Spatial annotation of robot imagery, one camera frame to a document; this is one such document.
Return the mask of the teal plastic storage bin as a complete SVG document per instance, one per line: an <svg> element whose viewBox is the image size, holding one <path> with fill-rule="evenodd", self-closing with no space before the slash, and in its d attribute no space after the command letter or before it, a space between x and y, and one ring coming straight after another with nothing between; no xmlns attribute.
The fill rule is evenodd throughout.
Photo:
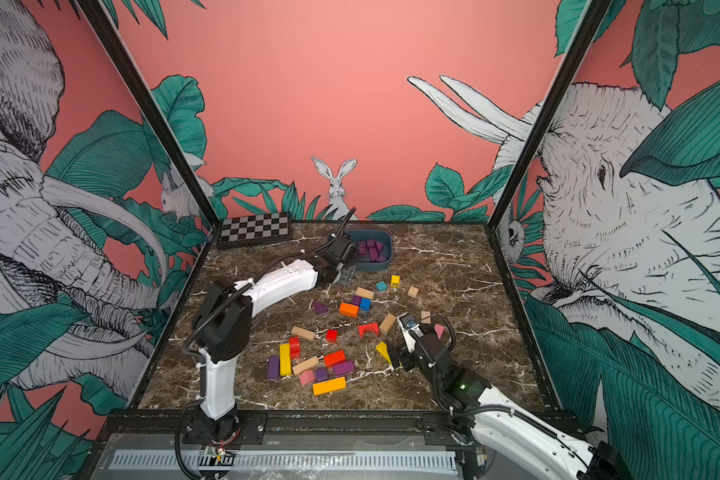
<svg viewBox="0 0 720 480"><path fill-rule="evenodd" d="M394 257L392 236L381 229L348 230L346 234L356 247L354 261L357 271L383 271Z"/></svg>

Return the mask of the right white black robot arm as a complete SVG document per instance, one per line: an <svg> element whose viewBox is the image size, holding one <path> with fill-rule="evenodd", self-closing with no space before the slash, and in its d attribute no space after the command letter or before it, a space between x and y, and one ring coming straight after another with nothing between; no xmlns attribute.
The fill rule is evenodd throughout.
<svg viewBox="0 0 720 480"><path fill-rule="evenodd" d="M432 324L406 312L395 318L404 344L390 358L429 381L432 398L465 435L512 460L538 479L630 479L619 452L593 446L527 411L451 356L455 332L442 342Z"/></svg>

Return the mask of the purple bricks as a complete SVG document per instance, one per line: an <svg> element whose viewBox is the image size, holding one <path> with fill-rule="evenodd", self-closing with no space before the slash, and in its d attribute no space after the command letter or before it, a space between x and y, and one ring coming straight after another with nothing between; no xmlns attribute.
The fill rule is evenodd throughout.
<svg viewBox="0 0 720 480"><path fill-rule="evenodd" d="M316 315L322 315L322 314L326 314L329 312L329 308L319 302L313 302L312 308Z"/></svg>

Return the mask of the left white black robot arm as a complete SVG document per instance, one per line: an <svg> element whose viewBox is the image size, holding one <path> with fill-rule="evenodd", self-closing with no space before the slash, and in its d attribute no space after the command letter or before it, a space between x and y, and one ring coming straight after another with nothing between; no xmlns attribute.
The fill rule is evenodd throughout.
<svg viewBox="0 0 720 480"><path fill-rule="evenodd" d="M209 288L182 352L196 360L200 394L186 426L186 441L226 445L241 430L234 393L238 357L248 345L253 318L264 309L301 292L335 283L354 263L356 247L345 229L346 214L327 241L274 261L255 277L219 280Z"/></svg>

